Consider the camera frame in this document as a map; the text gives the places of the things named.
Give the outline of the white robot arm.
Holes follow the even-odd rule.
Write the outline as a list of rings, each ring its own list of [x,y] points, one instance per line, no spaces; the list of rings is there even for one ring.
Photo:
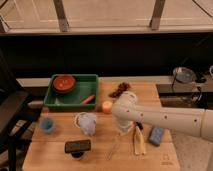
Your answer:
[[[137,96],[126,91],[114,102],[112,114],[121,129],[132,121],[143,122],[213,142],[213,110],[141,106]]]

